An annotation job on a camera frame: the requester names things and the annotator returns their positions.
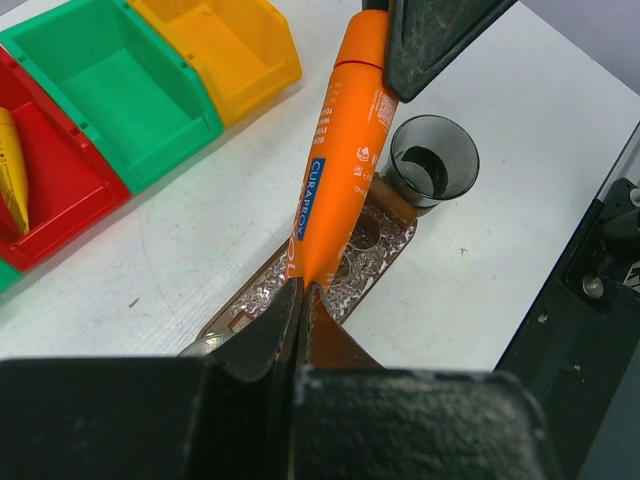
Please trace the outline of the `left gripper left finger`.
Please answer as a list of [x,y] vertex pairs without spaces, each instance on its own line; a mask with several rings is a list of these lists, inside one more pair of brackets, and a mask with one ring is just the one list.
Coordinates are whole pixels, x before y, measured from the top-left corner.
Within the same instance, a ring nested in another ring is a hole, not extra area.
[[284,479],[304,286],[205,356],[1,364],[5,479]]

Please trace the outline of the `dark tinted cup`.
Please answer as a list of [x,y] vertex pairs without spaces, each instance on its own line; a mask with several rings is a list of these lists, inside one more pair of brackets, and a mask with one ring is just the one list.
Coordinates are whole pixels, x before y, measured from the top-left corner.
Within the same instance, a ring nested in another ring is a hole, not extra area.
[[469,192],[479,176],[472,137],[453,120],[418,115],[395,131],[381,177],[419,216]]

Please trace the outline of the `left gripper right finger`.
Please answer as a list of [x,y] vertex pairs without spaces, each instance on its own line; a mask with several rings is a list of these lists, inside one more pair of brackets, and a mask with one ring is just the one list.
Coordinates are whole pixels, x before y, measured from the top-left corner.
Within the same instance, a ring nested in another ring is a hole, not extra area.
[[386,369],[328,314],[300,316],[293,387],[298,479],[558,479],[544,413],[513,375]]

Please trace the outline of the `clear plastic cup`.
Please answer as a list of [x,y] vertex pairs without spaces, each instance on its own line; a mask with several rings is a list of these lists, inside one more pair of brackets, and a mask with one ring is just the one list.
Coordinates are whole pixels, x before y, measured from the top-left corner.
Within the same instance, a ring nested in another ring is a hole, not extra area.
[[180,357],[203,357],[211,354],[216,349],[224,345],[233,337],[231,333],[221,333],[205,336],[185,347],[180,353]]

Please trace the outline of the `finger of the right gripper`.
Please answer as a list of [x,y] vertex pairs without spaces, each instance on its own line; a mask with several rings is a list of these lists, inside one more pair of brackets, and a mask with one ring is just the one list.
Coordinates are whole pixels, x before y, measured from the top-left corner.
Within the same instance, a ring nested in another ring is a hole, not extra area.
[[400,102],[413,101],[514,4],[514,0],[391,1],[385,86]]

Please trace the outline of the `clear rack with brown ends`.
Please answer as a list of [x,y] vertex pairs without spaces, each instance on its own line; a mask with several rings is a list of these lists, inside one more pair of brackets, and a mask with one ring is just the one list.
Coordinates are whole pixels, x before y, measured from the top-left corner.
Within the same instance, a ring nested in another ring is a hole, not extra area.
[[[333,283],[323,296],[337,323],[347,320],[413,239],[416,228],[416,210],[375,176]],[[238,332],[269,306],[285,281],[287,249],[287,244],[279,247],[216,314],[216,328]]]

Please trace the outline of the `orange toothpaste tube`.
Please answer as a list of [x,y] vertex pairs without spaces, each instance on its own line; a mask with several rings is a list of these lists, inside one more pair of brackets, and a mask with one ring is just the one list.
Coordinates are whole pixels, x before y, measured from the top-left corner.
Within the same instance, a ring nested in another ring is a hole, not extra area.
[[29,232],[29,186],[18,129],[9,110],[1,109],[1,195],[20,235]]
[[363,209],[398,101],[384,86],[390,14],[347,26],[313,136],[285,274],[328,288]]

